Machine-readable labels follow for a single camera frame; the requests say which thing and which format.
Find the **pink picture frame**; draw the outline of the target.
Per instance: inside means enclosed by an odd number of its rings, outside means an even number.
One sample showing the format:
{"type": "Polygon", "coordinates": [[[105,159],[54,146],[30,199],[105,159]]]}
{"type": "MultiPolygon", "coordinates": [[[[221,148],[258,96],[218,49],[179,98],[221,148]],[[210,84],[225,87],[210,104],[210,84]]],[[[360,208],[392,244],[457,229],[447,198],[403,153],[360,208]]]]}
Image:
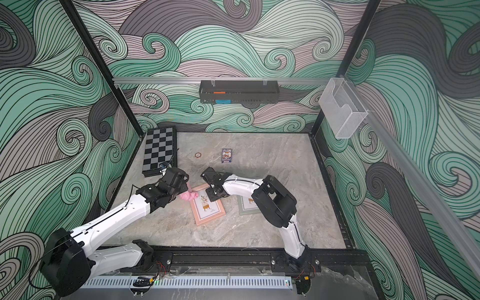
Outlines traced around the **pink picture frame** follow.
{"type": "Polygon", "coordinates": [[[202,184],[192,188],[192,193],[197,196],[190,201],[190,205],[197,226],[226,215],[226,211],[220,200],[210,201],[206,193],[208,187],[210,187],[208,184],[202,184]]]}

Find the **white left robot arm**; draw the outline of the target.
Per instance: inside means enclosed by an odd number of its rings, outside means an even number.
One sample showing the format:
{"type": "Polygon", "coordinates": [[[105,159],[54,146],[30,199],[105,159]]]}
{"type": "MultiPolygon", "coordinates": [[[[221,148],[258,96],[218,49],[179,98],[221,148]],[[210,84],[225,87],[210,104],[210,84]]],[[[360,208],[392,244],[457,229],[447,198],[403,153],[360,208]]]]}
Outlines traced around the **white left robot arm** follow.
{"type": "Polygon", "coordinates": [[[71,231],[60,228],[47,240],[39,270],[59,297],[73,294],[88,280],[124,268],[149,271],[154,251],[137,239],[124,245],[101,250],[100,246],[116,233],[158,208],[164,208],[176,196],[188,190],[188,174],[169,167],[162,178],[139,188],[124,203],[102,216],[71,231]]]}

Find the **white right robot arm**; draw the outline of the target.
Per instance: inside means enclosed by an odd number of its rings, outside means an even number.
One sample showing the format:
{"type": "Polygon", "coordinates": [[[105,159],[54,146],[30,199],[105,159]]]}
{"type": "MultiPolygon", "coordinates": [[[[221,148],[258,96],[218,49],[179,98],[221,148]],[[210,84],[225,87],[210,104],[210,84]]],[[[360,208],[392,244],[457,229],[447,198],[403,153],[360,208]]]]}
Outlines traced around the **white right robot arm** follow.
{"type": "Polygon", "coordinates": [[[209,186],[206,193],[212,202],[229,196],[252,199],[266,221],[279,229],[286,254],[294,260],[304,255],[307,245],[298,229],[297,200],[276,177],[250,179],[217,172],[212,167],[205,169],[201,177],[209,186]]]}

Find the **pink cloth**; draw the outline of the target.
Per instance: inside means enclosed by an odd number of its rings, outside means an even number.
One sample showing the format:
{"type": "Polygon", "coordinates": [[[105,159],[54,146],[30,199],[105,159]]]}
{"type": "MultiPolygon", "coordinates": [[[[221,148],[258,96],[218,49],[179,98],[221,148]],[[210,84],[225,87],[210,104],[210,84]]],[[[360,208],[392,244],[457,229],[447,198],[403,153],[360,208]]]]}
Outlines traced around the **pink cloth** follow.
{"type": "Polygon", "coordinates": [[[198,193],[193,191],[190,184],[187,183],[187,190],[179,195],[182,200],[192,201],[198,197],[198,193]]]}

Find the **green picture frame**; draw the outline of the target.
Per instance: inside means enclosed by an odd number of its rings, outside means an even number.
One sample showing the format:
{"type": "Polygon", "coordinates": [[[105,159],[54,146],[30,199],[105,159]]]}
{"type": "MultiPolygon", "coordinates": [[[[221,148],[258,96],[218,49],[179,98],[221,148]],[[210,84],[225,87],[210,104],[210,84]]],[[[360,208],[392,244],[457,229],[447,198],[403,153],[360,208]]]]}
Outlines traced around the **green picture frame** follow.
{"type": "Polygon", "coordinates": [[[244,196],[237,196],[237,203],[240,215],[252,215],[261,213],[253,199],[244,196]]]}

